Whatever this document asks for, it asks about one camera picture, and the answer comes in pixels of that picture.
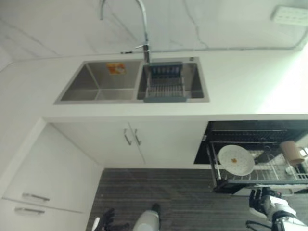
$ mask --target cup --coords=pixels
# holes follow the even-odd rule
[[[284,158],[292,166],[296,166],[305,160],[308,156],[307,152],[302,147],[297,147],[294,141],[285,141],[280,144],[280,148],[284,155]]]

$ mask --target white cabinet door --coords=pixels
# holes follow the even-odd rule
[[[84,231],[85,214],[0,200],[1,231]]]
[[[47,125],[4,198],[90,212],[102,169],[55,127]]]
[[[203,119],[130,121],[147,167],[192,168],[204,135]]]
[[[144,165],[127,122],[74,122],[55,126],[104,167]]]

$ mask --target pipe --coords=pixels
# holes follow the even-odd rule
[[[145,43],[141,46],[138,46],[136,48],[143,48],[143,54],[144,54],[144,60],[148,64],[151,62],[151,52],[150,52],[150,42],[148,37],[148,22],[146,18],[146,11],[145,6],[142,2],[142,0],[135,0],[137,4],[139,5],[142,13],[142,22],[143,22],[143,30],[144,30],[144,37],[145,37]],[[101,20],[103,20],[103,7],[106,3],[106,0],[101,1]]]

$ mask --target floor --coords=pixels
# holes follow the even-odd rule
[[[87,231],[94,219],[115,208],[115,224],[129,223],[152,204],[162,207],[162,231],[246,231],[247,197],[212,192],[210,170],[106,169],[94,200]],[[288,197],[291,207],[308,224],[308,195]]]

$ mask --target drawer handle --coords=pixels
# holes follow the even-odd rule
[[[127,135],[126,135],[126,131],[127,131],[127,129],[124,129],[124,137],[125,137],[127,143],[129,144],[129,146],[131,146],[132,141],[130,141],[130,140],[128,139],[128,137],[127,137]]]
[[[23,193],[23,197],[25,198],[36,198],[36,199],[40,199],[40,200],[43,200],[43,201],[50,201],[49,198],[47,197],[43,197],[43,196],[37,196],[37,195],[34,195],[34,194],[30,194],[30,193]]]
[[[136,137],[136,141],[138,143],[138,145],[140,146],[141,145],[141,140],[139,140],[138,136],[137,136],[137,129],[135,129],[135,137]]]
[[[37,209],[31,209],[31,208],[24,208],[24,207],[17,207],[15,208],[15,212],[27,212],[27,213],[35,213],[35,214],[44,214],[45,211],[43,210],[37,210]]]

